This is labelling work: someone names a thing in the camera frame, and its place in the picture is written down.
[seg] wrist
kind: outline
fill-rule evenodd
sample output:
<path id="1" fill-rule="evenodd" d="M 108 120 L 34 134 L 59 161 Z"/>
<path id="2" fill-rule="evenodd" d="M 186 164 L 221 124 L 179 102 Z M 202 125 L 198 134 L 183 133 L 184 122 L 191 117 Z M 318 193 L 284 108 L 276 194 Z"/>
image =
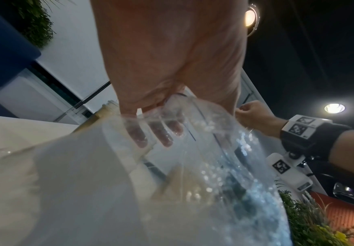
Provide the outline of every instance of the wrist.
<path id="1" fill-rule="evenodd" d="M 265 124 L 262 133 L 269 137 L 279 138 L 282 128 L 288 121 L 272 116 L 271 119 L 267 120 L 266 122 L 267 123 Z"/>

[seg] clear plastic bag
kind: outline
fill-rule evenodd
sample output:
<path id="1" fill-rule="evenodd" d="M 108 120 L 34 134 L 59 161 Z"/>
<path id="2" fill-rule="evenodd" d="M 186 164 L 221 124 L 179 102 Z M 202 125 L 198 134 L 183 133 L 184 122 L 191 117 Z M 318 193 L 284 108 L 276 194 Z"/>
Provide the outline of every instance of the clear plastic bag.
<path id="1" fill-rule="evenodd" d="M 174 135 L 165 122 L 179 121 Z M 149 124 L 162 123 L 166 148 Z M 140 126 L 139 148 L 126 127 Z M 0 159 L 0 246 L 291 245 L 258 139 L 220 106 L 172 96 Z"/>

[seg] human hand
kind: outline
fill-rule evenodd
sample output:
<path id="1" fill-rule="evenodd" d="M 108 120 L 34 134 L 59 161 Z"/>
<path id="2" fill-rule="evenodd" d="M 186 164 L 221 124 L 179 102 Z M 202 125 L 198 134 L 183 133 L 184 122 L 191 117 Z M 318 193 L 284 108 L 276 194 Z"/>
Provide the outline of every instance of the human hand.
<path id="1" fill-rule="evenodd" d="M 256 129 L 266 136 L 279 138 L 281 129 L 288 122 L 275 117 L 260 101 L 243 104 L 235 110 L 237 121 L 244 127 Z"/>
<path id="2" fill-rule="evenodd" d="M 162 106 L 188 86 L 198 97 L 234 114 L 247 30 L 247 0 L 92 0 L 104 64 L 122 115 Z M 172 138 L 150 126 L 164 146 Z M 182 133 L 177 122 L 168 126 Z M 138 146 L 139 126 L 127 127 Z"/>

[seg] orange textured surface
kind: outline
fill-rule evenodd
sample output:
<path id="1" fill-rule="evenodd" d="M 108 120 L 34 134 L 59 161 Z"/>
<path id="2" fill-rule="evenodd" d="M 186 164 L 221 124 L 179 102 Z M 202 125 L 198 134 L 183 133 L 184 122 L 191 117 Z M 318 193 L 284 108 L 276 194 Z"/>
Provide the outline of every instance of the orange textured surface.
<path id="1" fill-rule="evenodd" d="M 332 221 L 334 228 L 354 225 L 354 205 L 319 193 L 311 193 L 311 195 L 320 205 L 322 205 L 322 201 L 325 205 L 331 203 L 327 209 L 327 216 Z"/>

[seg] green foliage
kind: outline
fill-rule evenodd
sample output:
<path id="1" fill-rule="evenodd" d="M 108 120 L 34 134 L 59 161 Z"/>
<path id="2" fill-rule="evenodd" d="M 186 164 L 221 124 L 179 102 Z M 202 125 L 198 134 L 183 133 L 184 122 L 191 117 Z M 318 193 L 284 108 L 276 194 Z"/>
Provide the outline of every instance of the green foliage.
<path id="1" fill-rule="evenodd" d="M 24 19 L 27 27 L 22 34 L 38 48 L 43 48 L 53 38 L 53 23 L 47 9 L 42 2 L 48 4 L 47 0 L 7 0 L 18 10 L 19 15 Z M 50 0 L 55 5 L 57 0 Z"/>
<path id="2" fill-rule="evenodd" d="M 325 210 L 308 196 L 294 201 L 288 192 L 279 193 L 288 215 L 290 234 L 295 246 L 352 246 L 346 234 L 330 227 Z"/>

